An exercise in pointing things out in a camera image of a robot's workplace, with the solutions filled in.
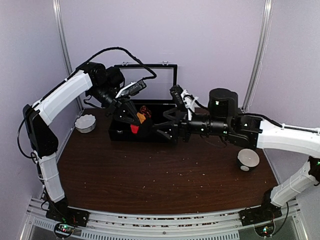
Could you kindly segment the black red orange argyle sock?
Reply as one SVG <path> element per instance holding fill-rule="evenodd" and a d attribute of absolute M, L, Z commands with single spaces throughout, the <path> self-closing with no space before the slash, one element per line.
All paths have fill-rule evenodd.
<path fill-rule="evenodd" d="M 138 117 L 139 125 L 131 124 L 130 130 L 137 138 L 146 138 L 152 133 L 153 129 L 152 112 L 146 105 L 143 105 L 136 116 Z"/>

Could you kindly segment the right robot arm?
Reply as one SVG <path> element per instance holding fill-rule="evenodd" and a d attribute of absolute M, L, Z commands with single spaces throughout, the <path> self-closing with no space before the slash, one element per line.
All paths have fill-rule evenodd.
<path fill-rule="evenodd" d="M 257 113 L 243 113 L 238 94 L 226 88 L 209 92 L 208 113 L 194 112 L 198 99 L 175 85 L 170 94 L 176 107 L 163 116 L 167 122 L 153 125 L 153 131 L 172 142 L 188 142 L 192 134 L 218 136 L 225 144 L 244 149 L 276 149 L 308 155 L 298 172 L 266 191 L 256 210 L 259 220 L 268 220 L 276 210 L 304 190 L 320 183 L 320 130 L 280 124 Z"/>

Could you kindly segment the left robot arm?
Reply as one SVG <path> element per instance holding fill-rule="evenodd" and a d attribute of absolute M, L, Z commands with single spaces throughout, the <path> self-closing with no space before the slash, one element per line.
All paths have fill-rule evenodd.
<path fill-rule="evenodd" d="M 115 50 L 125 52 L 150 75 L 121 86 L 125 78 L 119 68 L 106 68 L 102 63 L 93 62 L 93 59 L 102 53 Z M 72 211 L 68 207 L 68 200 L 59 177 L 57 166 L 59 141 L 50 129 L 50 124 L 65 107 L 85 93 L 101 103 L 107 116 L 112 116 L 118 122 L 139 126 L 141 122 L 137 116 L 138 111 L 130 97 L 146 88 L 146 80 L 153 80 L 156 77 L 157 74 L 153 70 L 127 49 L 119 46 L 108 47 L 78 65 L 67 78 L 40 100 L 24 106 L 21 125 L 26 127 L 32 148 L 27 158 L 37 166 L 39 179 L 44 185 L 49 202 L 48 211 L 61 222 L 69 221 L 72 218 Z"/>

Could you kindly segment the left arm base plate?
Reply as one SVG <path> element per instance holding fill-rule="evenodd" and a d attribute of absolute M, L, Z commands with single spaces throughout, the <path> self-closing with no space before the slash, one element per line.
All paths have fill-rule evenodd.
<path fill-rule="evenodd" d="M 87 222 L 89 220 L 90 213 L 85 210 L 68 208 L 67 213 L 64 215 L 61 215 L 57 211 L 53 209 L 49 209 L 46 212 L 45 216 L 48 219 L 51 219 L 57 222 L 67 223 L 75 227 L 86 227 Z"/>

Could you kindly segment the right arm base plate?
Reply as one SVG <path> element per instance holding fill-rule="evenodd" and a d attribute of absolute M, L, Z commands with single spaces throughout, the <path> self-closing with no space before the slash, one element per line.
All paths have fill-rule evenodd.
<path fill-rule="evenodd" d="M 280 208 L 264 208 L 262 206 L 246 208 L 238 212 L 242 226 L 255 225 L 281 217 Z"/>

